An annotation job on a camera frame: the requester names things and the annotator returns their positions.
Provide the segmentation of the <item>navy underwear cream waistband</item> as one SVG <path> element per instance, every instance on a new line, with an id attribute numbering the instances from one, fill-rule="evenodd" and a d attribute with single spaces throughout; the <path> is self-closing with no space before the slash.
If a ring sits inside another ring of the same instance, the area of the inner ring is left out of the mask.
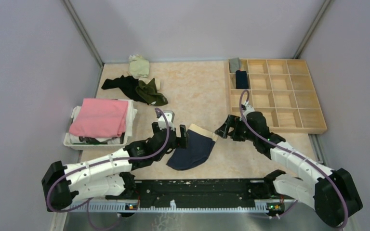
<path id="1" fill-rule="evenodd" d="M 188 146 L 176 149 L 166 165 L 177 171 L 185 171 L 205 163 L 218 139 L 218 136 L 196 124 L 191 124 L 187 130 Z"/>

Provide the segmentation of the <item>navy orange underwear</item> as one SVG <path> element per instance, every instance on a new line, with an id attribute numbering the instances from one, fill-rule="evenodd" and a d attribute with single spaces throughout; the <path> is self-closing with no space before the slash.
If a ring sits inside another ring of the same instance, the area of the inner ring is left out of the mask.
<path id="1" fill-rule="evenodd" d="M 248 73 L 246 71 L 237 70 L 235 72 L 236 89 L 249 89 Z"/>

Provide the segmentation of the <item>grey underwear white waistband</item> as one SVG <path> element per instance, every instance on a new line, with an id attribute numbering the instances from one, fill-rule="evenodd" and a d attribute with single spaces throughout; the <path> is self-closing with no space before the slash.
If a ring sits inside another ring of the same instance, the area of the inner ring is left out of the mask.
<path id="1" fill-rule="evenodd" d="M 236 73 L 237 71 L 241 70 L 241 60 L 238 57 L 229 59 L 228 64 L 230 73 Z"/>

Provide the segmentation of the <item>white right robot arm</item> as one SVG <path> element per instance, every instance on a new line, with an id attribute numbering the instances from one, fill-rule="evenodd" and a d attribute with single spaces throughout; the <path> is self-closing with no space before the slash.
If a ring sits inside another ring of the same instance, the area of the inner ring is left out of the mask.
<path id="1" fill-rule="evenodd" d="M 331 169 L 295 150 L 285 138 L 270 131 L 261 112 L 242 117 L 228 115 L 214 133 L 224 139 L 251 141 L 259 153 L 296 174 L 294 177 L 275 170 L 266 175 L 263 191 L 267 197 L 289 196 L 312 208 L 330 227 L 346 224 L 349 217 L 363 208 L 347 170 Z"/>

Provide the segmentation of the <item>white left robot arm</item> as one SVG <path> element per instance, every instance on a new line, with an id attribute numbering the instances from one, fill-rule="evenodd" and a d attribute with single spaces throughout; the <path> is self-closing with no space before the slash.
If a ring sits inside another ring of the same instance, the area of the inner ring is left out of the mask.
<path id="1" fill-rule="evenodd" d="M 64 165 L 50 164 L 41 180 L 45 204 L 49 212 L 68 212 L 76 201 L 94 197 L 133 197 L 136 186 L 132 171 L 158 162 L 175 149 L 187 148 L 188 133 L 180 125 L 180 136 L 175 128 L 160 128 L 152 124 L 154 135 L 134 141 L 108 155 L 91 161 Z"/>

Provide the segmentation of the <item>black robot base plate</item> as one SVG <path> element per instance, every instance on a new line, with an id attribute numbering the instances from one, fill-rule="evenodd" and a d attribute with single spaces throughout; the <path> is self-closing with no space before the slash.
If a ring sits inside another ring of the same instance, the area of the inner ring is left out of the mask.
<path id="1" fill-rule="evenodd" d="M 263 179 L 137 180 L 131 195 L 107 195 L 107 200 L 135 200 L 140 208 L 253 208 L 259 200 L 287 199 L 271 192 Z"/>

